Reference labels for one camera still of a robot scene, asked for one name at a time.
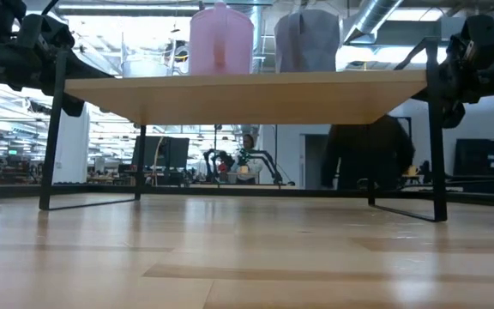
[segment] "person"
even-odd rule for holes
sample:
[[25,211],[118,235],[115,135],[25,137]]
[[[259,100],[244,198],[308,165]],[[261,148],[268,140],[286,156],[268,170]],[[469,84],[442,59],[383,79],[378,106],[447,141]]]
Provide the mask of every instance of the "person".
[[321,185],[333,188],[340,159],[337,189],[356,190],[371,169],[382,190],[397,188],[401,175],[412,165],[415,149],[398,119],[389,115],[374,124],[334,124],[328,135],[322,164]]
[[[244,147],[243,150],[246,153],[251,152],[255,148],[255,139],[251,134],[244,135]],[[236,161],[232,167],[234,172],[239,172],[240,169],[240,155],[236,158]],[[249,158],[245,164],[249,168],[249,173],[239,173],[236,178],[236,184],[238,185],[255,185],[257,174],[262,170],[262,162],[260,159]]]

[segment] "ceiling duct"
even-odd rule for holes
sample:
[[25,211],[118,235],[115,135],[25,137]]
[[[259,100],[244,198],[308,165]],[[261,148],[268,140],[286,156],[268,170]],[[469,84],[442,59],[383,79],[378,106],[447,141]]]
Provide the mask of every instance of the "ceiling duct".
[[359,5],[359,12],[353,16],[354,23],[344,32],[344,43],[375,33],[402,2],[403,0],[364,0]]

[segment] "desk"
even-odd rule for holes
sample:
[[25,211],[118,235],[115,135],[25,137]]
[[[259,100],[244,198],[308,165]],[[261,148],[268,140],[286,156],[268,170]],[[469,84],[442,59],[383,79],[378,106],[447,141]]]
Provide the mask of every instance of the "desk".
[[[420,50],[422,46],[426,49],[426,70],[69,81],[65,80],[68,51],[60,51],[39,208],[53,209],[50,206],[52,174],[64,93],[139,124],[140,155],[138,162],[134,163],[143,167],[147,124],[372,124],[424,90],[430,102],[434,217],[377,206],[371,177],[367,190],[368,204],[427,221],[446,221],[443,106],[440,99],[443,87],[437,64],[438,43],[437,39],[428,39],[415,48]],[[231,104],[250,108],[230,108]],[[144,192],[140,181],[142,172],[136,174],[136,179],[135,200],[140,200]]]

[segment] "ceiling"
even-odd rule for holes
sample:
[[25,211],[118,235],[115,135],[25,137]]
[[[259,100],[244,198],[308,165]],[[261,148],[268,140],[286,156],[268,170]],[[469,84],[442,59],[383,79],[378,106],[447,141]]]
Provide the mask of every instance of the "ceiling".
[[[48,1],[25,0],[31,12],[40,12]],[[359,0],[233,0],[234,9],[251,16],[260,34],[256,49],[257,73],[274,71],[274,26],[284,15],[301,6],[324,9],[344,19],[358,11]],[[61,0],[53,16],[67,22],[76,39],[75,53],[86,63],[115,76],[122,74],[122,42],[135,48],[165,45],[172,39],[187,41],[190,17],[196,11],[194,1],[147,0]],[[390,21],[436,21],[444,15],[470,15],[494,10],[494,1],[405,0]],[[411,46],[353,45],[337,53],[337,67],[343,69],[390,70],[409,52]],[[444,49],[440,57],[445,58]],[[352,61],[364,61],[352,66]],[[425,55],[414,59],[410,68],[423,65]],[[187,74],[187,63],[177,64],[174,74]],[[26,145],[25,154],[42,160],[48,129],[51,98],[38,90],[14,92],[0,85],[0,148]],[[89,107],[91,117],[90,156],[109,160],[130,159],[134,135],[138,130],[124,118]],[[257,132],[256,125],[225,125],[218,135],[218,147],[233,152],[242,133]],[[154,125],[148,134],[190,138],[190,157],[201,158],[203,151],[214,146],[214,128],[209,125]]]

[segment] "metal frame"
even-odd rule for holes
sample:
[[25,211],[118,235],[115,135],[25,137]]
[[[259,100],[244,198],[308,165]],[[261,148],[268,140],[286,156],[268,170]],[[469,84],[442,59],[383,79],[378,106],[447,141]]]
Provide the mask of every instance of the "metal frame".
[[[445,196],[445,171],[444,171],[444,162],[443,162],[443,133],[442,133],[442,102],[440,98],[441,94],[441,81],[439,79],[439,71],[438,71],[438,63],[437,63],[437,48],[439,45],[438,39],[424,39],[419,45],[417,45],[413,51],[409,54],[407,59],[399,64],[395,69],[401,70],[409,64],[411,59],[417,55],[422,50],[426,49],[426,54],[428,55],[428,60],[426,64],[426,76],[428,83],[428,93],[430,96],[429,99],[429,119],[430,119],[430,139],[431,139],[431,160],[432,160],[432,172],[433,172],[433,200],[434,200],[434,216],[429,217],[426,215],[419,215],[410,212],[406,212],[398,209],[391,209],[388,207],[378,206],[376,204],[376,195],[382,197],[383,194],[381,192],[375,191],[375,182],[372,174],[373,168],[371,168],[371,173],[369,175],[369,181],[367,185],[367,191],[363,192],[335,192],[329,193],[325,192],[323,194],[317,194],[318,196],[329,196],[329,197],[366,197],[369,206],[386,210],[390,212],[394,212],[400,215],[407,215],[414,218],[432,221],[432,222],[440,222],[447,220],[447,202]],[[123,189],[111,189],[110,191],[120,192],[120,193],[130,193],[133,191],[135,193],[134,199],[122,199],[110,202],[103,203],[89,203],[89,204],[80,204],[73,206],[64,206],[59,208],[51,207],[51,195],[58,194],[59,186],[55,186],[52,184],[52,177],[54,173],[54,163],[55,163],[55,155],[57,150],[57,139],[58,139],[58,126],[60,125],[60,115],[62,113],[62,104],[64,98],[64,87],[65,87],[65,74],[66,74],[66,57],[69,51],[60,51],[57,55],[57,67],[56,67],[56,78],[55,78],[55,91],[54,97],[52,101],[52,109],[51,109],[51,120],[49,124],[49,132],[47,137],[47,147],[45,152],[45,163],[43,169],[43,179],[41,183],[41,194],[39,199],[39,209],[42,210],[57,210],[57,209],[74,209],[80,207],[88,207],[88,206],[98,206],[110,203],[125,203],[131,201],[139,201],[141,199],[142,193],[148,194],[176,194],[176,193],[186,193],[184,189],[179,188],[158,188],[156,191],[154,188],[150,190],[150,188],[144,187],[144,150],[146,147],[146,125],[141,125],[141,134],[140,134],[140,144],[139,144],[139,156],[137,162],[137,171],[136,171],[136,186],[134,188],[123,188]],[[277,125],[275,127],[275,143],[277,146]],[[88,186],[87,191],[93,192],[102,192],[108,191],[104,186]],[[235,190],[233,193],[238,193],[239,191],[247,191],[245,189]],[[289,190],[277,190],[278,193],[272,192],[275,190],[265,190],[258,192],[263,195],[283,195],[294,197],[294,196],[304,196],[297,192],[291,192]],[[230,189],[226,189],[219,192],[212,192],[210,189],[200,189],[200,193],[204,194],[232,194]],[[252,190],[248,190],[250,195],[253,195]],[[408,195],[408,194],[399,194],[398,196],[404,196],[407,198],[416,198],[416,195]]]
[[58,209],[74,209],[88,206],[99,206],[110,203],[125,203],[138,201],[142,194],[143,185],[143,168],[144,168],[144,149],[146,141],[146,125],[141,126],[141,142],[140,142],[140,154],[138,156],[138,168],[136,173],[136,189],[135,198],[121,199],[116,201],[101,202],[101,203],[87,203],[72,206],[63,206],[53,208],[51,207],[51,196],[56,193],[55,189],[58,186],[52,184],[52,176],[54,174],[55,156],[57,154],[57,141],[58,141],[58,127],[60,125],[60,115],[62,113],[62,104],[64,98],[64,88],[66,86],[66,63],[68,52],[71,51],[59,51],[57,55],[57,66],[55,72],[55,89],[54,96],[52,98],[51,108],[51,120],[49,122],[49,132],[47,136],[47,147],[45,151],[45,162],[43,164],[43,179],[41,180],[41,194],[39,197],[39,209],[41,210],[58,210]]
[[395,67],[395,70],[403,70],[419,52],[426,50],[426,82],[428,99],[428,117],[430,120],[430,147],[432,166],[432,187],[434,200],[434,216],[415,214],[412,212],[378,206],[374,200],[373,181],[368,184],[368,199],[371,207],[393,212],[399,215],[407,215],[413,218],[431,222],[447,220],[447,198],[445,195],[445,163],[443,160],[443,129],[442,129],[442,81],[439,78],[439,63],[437,62],[438,38],[423,39],[407,55],[407,58]]

